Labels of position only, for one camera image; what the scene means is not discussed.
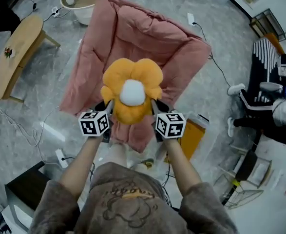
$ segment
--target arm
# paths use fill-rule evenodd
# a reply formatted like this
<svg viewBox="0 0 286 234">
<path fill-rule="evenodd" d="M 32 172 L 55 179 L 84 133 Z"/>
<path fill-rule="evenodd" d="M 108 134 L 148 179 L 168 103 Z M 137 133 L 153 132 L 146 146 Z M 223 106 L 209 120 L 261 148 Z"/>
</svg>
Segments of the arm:
<svg viewBox="0 0 286 234">
<path fill-rule="evenodd" d="M 89 138 L 61 176 L 50 180 L 36 208 L 28 233 L 65 233 L 79 217 L 77 199 L 82 193 L 102 137 Z"/>
<path fill-rule="evenodd" d="M 59 183 L 63 185 L 77 200 L 80 197 L 95 154 L 102 141 L 101 137 L 88 138 L 81 151 L 60 177 Z"/>
<path fill-rule="evenodd" d="M 164 143 L 168 150 L 169 161 L 174 171 L 178 189 L 182 196 L 184 196 L 190 187 L 201 183 L 201 178 L 196 169 L 185 157 L 176 139 L 166 139 Z"/>
<path fill-rule="evenodd" d="M 213 188 L 201 181 L 177 140 L 166 139 L 164 143 L 178 189 L 183 196 L 179 214 L 186 220 L 188 229 L 207 234 L 238 233 Z"/>
</svg>

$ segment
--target black and white marker cube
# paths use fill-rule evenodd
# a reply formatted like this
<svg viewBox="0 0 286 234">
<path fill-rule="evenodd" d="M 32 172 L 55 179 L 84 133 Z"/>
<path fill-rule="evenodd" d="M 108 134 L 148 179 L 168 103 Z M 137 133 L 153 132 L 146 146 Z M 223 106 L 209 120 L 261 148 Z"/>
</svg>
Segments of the black and white marker cube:
<svg viewBox="0 0 286 234">
<path fill-rule="evenodd" d="M 156 130 L 163 138 L 180 138 L 183 136 L 186 120 L 181 113 L 157 114 Z"/>
<path fill-rule="evenodd" d="M 107 112 L 84 112 L 79 117 L 79 125 L 83 136 L 101 136 L 109 129 Z"/>
</svg>

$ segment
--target white plug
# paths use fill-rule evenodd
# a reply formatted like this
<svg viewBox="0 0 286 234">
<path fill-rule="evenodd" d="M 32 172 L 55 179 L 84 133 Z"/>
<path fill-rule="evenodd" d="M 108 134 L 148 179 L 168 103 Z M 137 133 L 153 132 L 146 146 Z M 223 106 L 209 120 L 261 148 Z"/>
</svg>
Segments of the white plug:
<svg viewBox="0 0 286 234">
<path fill-rule="evenodd" d="M 59 11 L 57 9 L 57 6 L 52 8 L 52 13 L 54 13 L 53 17 L 55 18 L 59 16 Z"/>
<path fill-rule="evenodd" d="M 193 17 L 192 13 L 187 12 L 187 20 L 188 20 L 188 24 L 193 26 L 193 23 L 195 22 L 195 18 Z"/>
<path fill-rule="evenodd" d="M 61 149 L 57 149 L 55 153 L 62 168 L 67 168 L 68 167 L 67 160 L 66 159 L 62 160 L 63 158 L 65 158 L 63 151 Z"/>
</svg>

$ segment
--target shoe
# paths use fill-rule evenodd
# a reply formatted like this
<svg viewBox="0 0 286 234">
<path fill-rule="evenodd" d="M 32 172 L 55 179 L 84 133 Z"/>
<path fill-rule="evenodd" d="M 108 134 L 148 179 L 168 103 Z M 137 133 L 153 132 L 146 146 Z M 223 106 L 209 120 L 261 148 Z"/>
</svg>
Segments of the shoe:
<svg viewBox="0 0 286 234">
<path fill-rule="evenodd" d="M 233 86 L 230 86 L 230 88 L 227 90 L 227 94 L 229 96 L 237 95 L 242 89 L 245 89 L 245 85 L 242 83 L 238 85 L 233 85 Z"/>
<path fill-rule="evenodd" d="M 228 129 L 227 129 L 227 134 L 229 137 L 233 137 L 234 136 L 234 129 L 236 128 L 234 126 L 234 119 L 232 117 L 229 117 L 227 119 L 227 124 L 229 125 Z"/>
<path fill-rule="evenodd" d="M 153 166 L 154 160 L 152 158 L 148 158 L 142 162 L 139 162 L 138 164 L 134 164 L 133 166 L 130 167 L 130 169 L 133 169 L 135 166 L 139 164 L 143 164 L 146 166 L 147 169 L 150 169 Z"/>
</svg>

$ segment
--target white pom-pom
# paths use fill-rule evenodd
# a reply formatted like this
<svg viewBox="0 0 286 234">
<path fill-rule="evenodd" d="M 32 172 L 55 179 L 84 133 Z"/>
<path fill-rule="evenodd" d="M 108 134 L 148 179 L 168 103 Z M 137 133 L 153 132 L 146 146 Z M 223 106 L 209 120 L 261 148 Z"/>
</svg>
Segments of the white pom-pom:
<svg viewBox="0 0 286 234">
<path fill-rule="evenodd" d="M 144 85 L 138 80 L 126 80 L 120 93 L 120 101 L 127 106 L 139 106 L 145 101 Z"/>
</svg>

